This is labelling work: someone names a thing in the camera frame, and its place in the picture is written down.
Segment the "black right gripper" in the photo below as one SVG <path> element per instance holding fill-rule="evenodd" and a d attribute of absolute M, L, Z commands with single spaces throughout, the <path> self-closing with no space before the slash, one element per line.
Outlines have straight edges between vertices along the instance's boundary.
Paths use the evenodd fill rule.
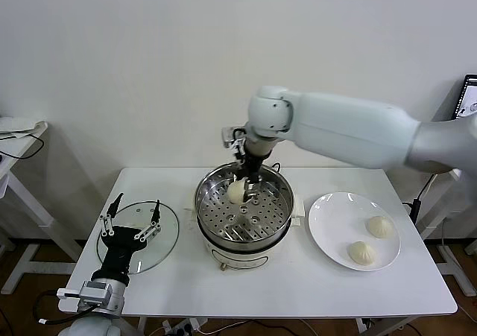
<path fill-rule="evenodd" d="M 247 203 L 259 193 L 259 171 L 262 166 L 263 159 L 260 156 L 246 156 L 244 160 L 244 174 L 245 177 L 237 177 L 232 175 L 225 182 L 225 186 L 229 187 L 235 182 L 244 182 L 243 203 Z"/>

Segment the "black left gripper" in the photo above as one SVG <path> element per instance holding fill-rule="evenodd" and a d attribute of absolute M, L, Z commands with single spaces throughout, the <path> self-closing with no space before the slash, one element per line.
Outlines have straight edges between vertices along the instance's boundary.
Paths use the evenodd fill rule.
<path fill-rule="evenodd" d="M 113 219 L 116 217 L 123 195 L 120 193 L 109 205 L 106 214 L 99 217 L 101 241 L 107 247 L 107 252 L 101 268 L 95 271 L 93 276 L 128 276 L 133 254 L 147 247 L 147 242 L 140 239 L 153 239 L 161 231 L 160 200 L 155 203 L 149 225 L 142 230 L 113 226 Z"/>

